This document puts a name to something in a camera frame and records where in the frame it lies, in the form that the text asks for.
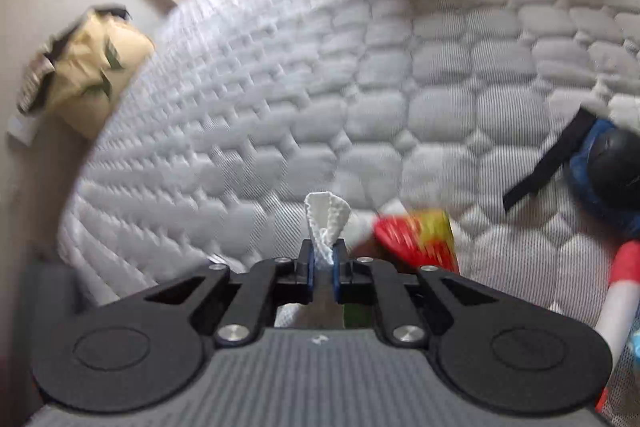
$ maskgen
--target yellow object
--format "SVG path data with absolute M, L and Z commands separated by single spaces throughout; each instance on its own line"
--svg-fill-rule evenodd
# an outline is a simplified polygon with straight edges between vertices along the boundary
M 56 61 L 45 110 L 94 139 L 153 50 L 153 42 L 126 21 L 89 12 Z

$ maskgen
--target mattress pad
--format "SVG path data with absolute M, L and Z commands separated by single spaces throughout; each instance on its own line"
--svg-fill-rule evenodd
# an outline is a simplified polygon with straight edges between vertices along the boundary
M 206 258 L 244 271 L 297 256 L 330 190 L 359 219 L 446 209 L 463 275 L 594 325 L 620 238 L 561 173 L 501 198 L 580 104 L 640 126 L 638 51 L 640 0 L 188 0 L 82 168 L 61 256 L 100 304 Z M 606 412 L 638 421 L 621 367 Z

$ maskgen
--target quilted fabric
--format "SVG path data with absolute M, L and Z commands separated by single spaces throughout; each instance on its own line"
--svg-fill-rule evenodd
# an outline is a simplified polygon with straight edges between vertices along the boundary
M 581 103 L 639 126 L 639 50 L 640 0 L 188 0 L 81 172 L 62 255 L 106 303 L 206 257 L 295 257 L 308 192 L 359 219 L 399 198 L 449 212 L 465 276 L 594 325 L 619 239 L 560 174 L 508 215 L 501 195 Z M 607 412 L 637 422 L 623 362 Z

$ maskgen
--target wall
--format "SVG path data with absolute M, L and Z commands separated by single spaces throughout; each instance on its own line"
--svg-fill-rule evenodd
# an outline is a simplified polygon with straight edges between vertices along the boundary
M 29 257 L 25 246 L 52 245 L 58 214 L 87 144 L 62 124 L 50 122 L 30 149 L 5 139 L 25 63 L 51 34 L 88 6 L 118 2 L 134 23 L 153 32 L 172 4 L 168 0 L 0 0 L 0 387 L 6 387 L 8 338 L 18 275 Z M 6 424 L 6 389 L 0 389 L 0 426 Z

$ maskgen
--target red and yellow snack wrapper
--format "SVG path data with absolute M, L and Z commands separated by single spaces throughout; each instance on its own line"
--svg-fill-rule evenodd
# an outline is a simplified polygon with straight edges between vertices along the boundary
M 373 226 L 373 234 L 388 251 L 413 268 L 429 264 L 460 273 L 449 215 L 444 210 L 381 217 Z

